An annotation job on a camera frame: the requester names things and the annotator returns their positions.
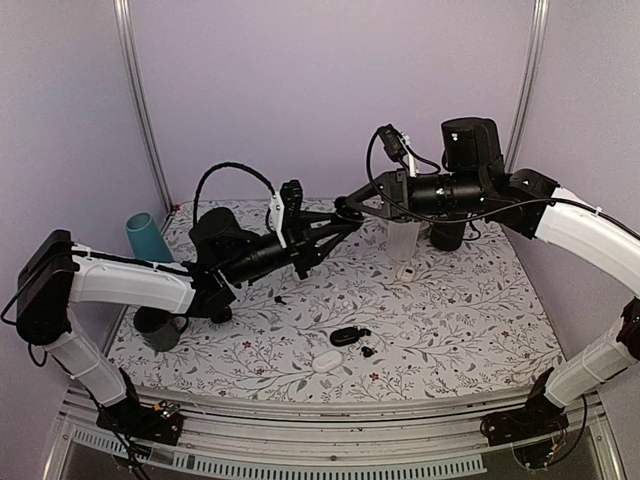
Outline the black round earbud case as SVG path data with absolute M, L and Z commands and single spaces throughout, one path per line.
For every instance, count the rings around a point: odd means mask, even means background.
M 341 222 L 349 224 L 359 224 L 364 222 L 364 216 L 361 212 L 350 208 L 347 205 L 346 198 L 340 196 L 334 201 L 334 215 L 340 219 Z

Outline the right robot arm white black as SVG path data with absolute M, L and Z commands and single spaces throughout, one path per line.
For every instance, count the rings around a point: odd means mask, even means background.
M 349 195 L 347 205 L 398 222 L 493 221 L 563 248 L 639 292 L 638 233 L 535 170 L 506 172 L 493 120 L 451 119 L 441 131 L 444 173 L 385 172 Z M 607 333 L 538 378 L 517 427 L 524 435 L 539 435 L 573 400 L 638 360 L 639 300 L 633 298 Z

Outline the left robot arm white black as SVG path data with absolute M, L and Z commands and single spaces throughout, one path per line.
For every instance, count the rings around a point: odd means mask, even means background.
M 352 209 L 288 214 L 274 232 L 258 235 L 239 227 L 228 208 L 203 215 L 189 236 L 193 262 L 158 263 L 120 257 L 74 242 L 53 231 L 20 272 L 5 308 L 10 325 L 30 346 L 57 360 L 108 410 L 128 434 L 148 426 L 146 408 L 132 399 L 125 375 L 111 364 L 77 323 L 74 303 L 150 307 L 173 316 L 217 319 L 234 301 L 235 289 L 282 267 L 304 279 L 363 216 Z

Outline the black open oval case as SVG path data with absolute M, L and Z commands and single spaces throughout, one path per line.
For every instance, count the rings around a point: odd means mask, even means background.
M 355 344 L 370 335 L 371 331 L 368 328 L 349 326 L 333 331 L 329 336 L 329 341 L 335 347 L 344 347 Z

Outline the small black earbud case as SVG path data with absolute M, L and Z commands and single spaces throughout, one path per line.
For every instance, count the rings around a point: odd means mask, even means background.
M 233 317 L 232 309 L 229 306 L 225 306 L 224 308 L 216 312 L 214 315 L 212 315 L 210 318 L 210 321 L 213 324 L 218 325 L 218 324 L 223 324 L 230 321 L 232 317 Z

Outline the white earbud case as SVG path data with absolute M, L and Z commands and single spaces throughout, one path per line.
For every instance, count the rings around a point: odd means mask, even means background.
M 343 355 L 337 350 L 330 350 L 316 356 L 312 360 L 312 368 L 317 373 L 327 373 L 335 370 L 343 363 Z

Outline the white ribbed vase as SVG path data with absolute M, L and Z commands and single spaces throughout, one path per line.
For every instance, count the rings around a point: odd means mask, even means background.
M 386 238 L 387 256 L 394 261 L 409 260 L 415 252 L 420 228 L 419 222 L 390 221 Z

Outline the black cylinder tube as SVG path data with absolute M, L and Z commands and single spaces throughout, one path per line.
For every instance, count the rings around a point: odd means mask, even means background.
M 462 245 L 465 230 L 465 223 L 435 223 L 431 225 L 429 240 L 431 245 L 440 251 L 455 251 Z

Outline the black earbud front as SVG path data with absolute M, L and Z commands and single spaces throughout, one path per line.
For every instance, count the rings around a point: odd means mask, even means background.
M 376 350 L 367 346 L 363 346 L 361 348 L 361 353 L 363 355 L 364 358 L 369 358 L 371 356 L 373 356 L 376 353 Z

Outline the floral table mat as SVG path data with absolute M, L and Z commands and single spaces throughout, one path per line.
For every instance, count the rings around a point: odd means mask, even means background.
M 529 387 L 563 354 L 502 229 L 480 224 L 452 253 L 421 239 L 406 263 L 385 252 L 386 226 L 370 218 L 305 280 L 280 269 L 239 289 L 232 319 L 191 321 L 167 353 L 146 346 L 126 316 L 109 359 L 138 385 L 223 398 L 282 402 L 388 402 Z M 412 282 L 396 279 L 403 265 Z M 287 305 L 274 302 L 282 296 Z M 335 347 L 330 334 L 371 335 Z M 376 353 L 364 358 L 361 348 Z M 330 350 L 341 366 L 317 373 Z

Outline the teal cup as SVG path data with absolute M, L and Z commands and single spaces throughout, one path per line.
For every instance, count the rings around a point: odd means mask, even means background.
M 136 259 L 158 263 L 174 261 L 153 216 L 140 212 L 130 217 L 125 229 Z

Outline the dark grey mug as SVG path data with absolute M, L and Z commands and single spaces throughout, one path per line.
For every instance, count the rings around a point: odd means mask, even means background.
M 175 315 L 165 310 L 140 307 L 133 317 L 133 326 L 145 345 L 154 352 L 167 352 L 180 341 L 189 327 L 187 316 Z

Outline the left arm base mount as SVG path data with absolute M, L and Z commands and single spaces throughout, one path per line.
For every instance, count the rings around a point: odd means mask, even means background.
M 166 417 L 160 410 L 125 399 L 112 406 L 100 406 L 96 425 L 134 439 L 176 446 L 185 417 L 172 413 Z

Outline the right metal corner post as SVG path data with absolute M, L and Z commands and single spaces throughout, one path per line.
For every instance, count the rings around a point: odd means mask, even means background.
M 549 0 L 535 0 L 533 2 L 524 66 L 505 154 L 506 168 L 509 172 L 515 171 L 517 168 L 518 155 L 524 140 L 528 114 L 544 50 L 549 8 Z

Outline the metal corner post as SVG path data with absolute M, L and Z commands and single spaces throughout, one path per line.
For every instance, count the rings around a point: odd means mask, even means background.
M 144 92 L 142 72 L 135 43 L 131 2 L 127 0 L 115 0 L 113 2 L 113 7 L 125 73 L 128 78 L 132 102 L 152 180 L 156 187 L 163 210 L 167 213 L 171 213 L 174 203 L 161 162 L 147 99 Z
M 528 114 L 544 50 L 549 8 L 549 0 L 535 0 L 533 2 L 524 66 L 505 154 L 506 168 L 509 172 L 515 171 L 517 168 L 518 155 L 524 140 Z

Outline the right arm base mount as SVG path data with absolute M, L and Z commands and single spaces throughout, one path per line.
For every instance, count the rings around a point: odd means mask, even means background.
M 493 412 L 482 418 L 480 433 L 490 446 L 551 434 L 569 426 L 564 408 L 544 396 L 553 370 L 549 368 L 535 381 L 522 407 Z

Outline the left metal corner post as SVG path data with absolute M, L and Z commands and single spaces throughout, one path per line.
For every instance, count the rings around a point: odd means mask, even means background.
M 147 99 L 144 92 L 142 72 L 135 43 L 131 2 L 127 0 L 115 0 L 113 2 L 113 7 L 125 73 L 128 78 L 132 102 L 152 180 L 156 187 L 163 210 L 167 213 L 171 213 L 174 203 L 161 162 Z

